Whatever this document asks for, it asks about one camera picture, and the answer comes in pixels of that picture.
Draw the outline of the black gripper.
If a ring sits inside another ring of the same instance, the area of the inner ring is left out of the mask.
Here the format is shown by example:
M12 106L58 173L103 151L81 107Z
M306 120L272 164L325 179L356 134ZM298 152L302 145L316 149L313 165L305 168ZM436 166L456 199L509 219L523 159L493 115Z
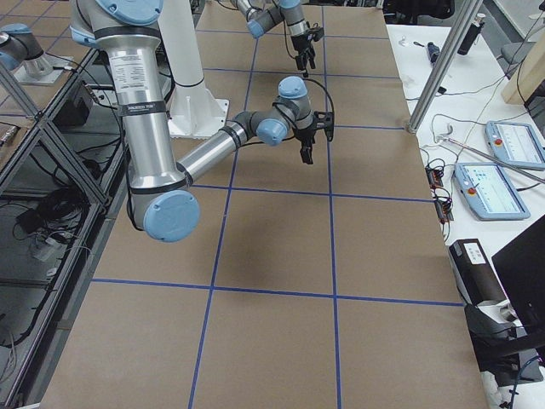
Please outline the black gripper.
M313 144L315 143L316 128L297 129L295 138L301 143L300 155L304 164L313 164Z
M297 70L303 77L307 76L307 64L311 69L315 69L315 52L312 45L313 35L303 33L290 37L292 45L296 51L295 63Z

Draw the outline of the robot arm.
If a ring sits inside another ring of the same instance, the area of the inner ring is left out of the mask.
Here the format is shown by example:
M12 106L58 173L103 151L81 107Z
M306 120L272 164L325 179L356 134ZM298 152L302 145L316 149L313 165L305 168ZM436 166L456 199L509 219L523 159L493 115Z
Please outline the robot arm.
M265 9L250 1L230 1L230 4L244 16L253 38L262 37L275 26L284 24L296 52L292 58L298 71L307 78L307 66L316 68L313 42L318 42L324 36L324 28L318 24L310 25L300 1L273 1L272 6Z
M187 1L74 1L75 42L106 54L131 163L127 211L136 229L162 242L184 239L200 207L191 185L252 138L276 146L293 135L312 160L314 136L326 114L313 110L305 85L322 37L297 1L268 9L240 4L253 37L285 23L300 74L284 78L266 111L227 116L228 103L207 89L195 22Z

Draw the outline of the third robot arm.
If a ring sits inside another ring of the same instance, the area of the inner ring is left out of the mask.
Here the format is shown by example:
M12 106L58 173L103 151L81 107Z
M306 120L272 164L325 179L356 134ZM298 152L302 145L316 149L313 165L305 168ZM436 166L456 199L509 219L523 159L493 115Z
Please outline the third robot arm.
M20 84L52 85L64 70L63 60L46 55L25 24L1 27L1 64Z

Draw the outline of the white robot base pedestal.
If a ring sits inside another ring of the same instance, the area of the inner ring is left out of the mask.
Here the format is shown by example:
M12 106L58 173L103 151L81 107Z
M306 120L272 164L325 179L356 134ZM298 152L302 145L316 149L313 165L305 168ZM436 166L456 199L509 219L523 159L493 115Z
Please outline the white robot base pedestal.
M229 101L206 86L188 0L165 0L158 19L175 90L169 103L173 138L207 139L225 125Z

